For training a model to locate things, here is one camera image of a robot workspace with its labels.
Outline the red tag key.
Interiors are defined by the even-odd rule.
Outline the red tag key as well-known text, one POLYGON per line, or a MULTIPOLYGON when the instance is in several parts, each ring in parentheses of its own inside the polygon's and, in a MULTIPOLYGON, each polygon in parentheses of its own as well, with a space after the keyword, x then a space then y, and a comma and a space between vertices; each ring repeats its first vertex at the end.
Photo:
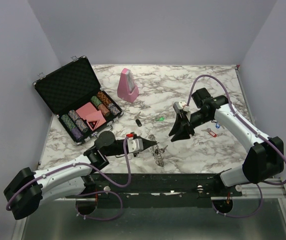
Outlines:
POLYGON ((207 132, 211 137, 216 138, 217 134, 215 132, 213 132, 210 128, 207 129, 203 129, 203 132, 207 132))

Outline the blue tag key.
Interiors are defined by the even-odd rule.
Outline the blue tag key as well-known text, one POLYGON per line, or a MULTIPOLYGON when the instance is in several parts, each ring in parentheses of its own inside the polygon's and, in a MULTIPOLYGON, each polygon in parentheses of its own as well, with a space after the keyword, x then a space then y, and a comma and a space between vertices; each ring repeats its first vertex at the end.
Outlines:
POLYGON ((216 122, 215 122, 215 127, 216 127, 217 129, 219 129, 219 128, 221 127, 221 125, 216 121, 216 122))

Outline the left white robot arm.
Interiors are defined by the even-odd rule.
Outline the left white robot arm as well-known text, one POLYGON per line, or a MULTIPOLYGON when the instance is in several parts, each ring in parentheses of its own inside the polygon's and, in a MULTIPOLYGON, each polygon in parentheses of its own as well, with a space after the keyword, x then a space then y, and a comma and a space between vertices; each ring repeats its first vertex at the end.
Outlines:
POLYGON ((48 201, 73 195, 87 198, 93 194, 94 186, 86 178, 93 173, 99 173, 117 187, 127 187, 132 178, 130 166, 127 166, 127 183, 119 184, 102 172, 109 164, 107 158, 124 155, 126 163, 129 163, 129 154, 136 156, 155 145, 156 141, 135 133, 119 140, 113 132, 104 131, 91 148, 68 162, 43 170, 32 171, 29 167, 21 169, 3 191, 7 200, 5 209, 12 212, 16 220, 20 220, 48 201))

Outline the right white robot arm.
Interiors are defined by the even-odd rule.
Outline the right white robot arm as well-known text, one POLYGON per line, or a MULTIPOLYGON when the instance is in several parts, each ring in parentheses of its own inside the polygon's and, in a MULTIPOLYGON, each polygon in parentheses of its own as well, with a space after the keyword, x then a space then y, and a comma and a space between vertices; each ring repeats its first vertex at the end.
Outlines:
POLYGON ((284 170, 283 141, 279 137, 269 137, 260 132, 241 114, 235 114, 226 96, 212 97, 205 88, 201 88, 192 94, 192 99, 199 108, 194 113, 190 112, 184 101, 177 101, 173 105, 176 120, 169 133, 172 142, 190 139, 196 127, 217 121, 242 144, 247 153, 241 166, 214 177, 215 194, 224 196, 232 186, 258 184, 284 170))

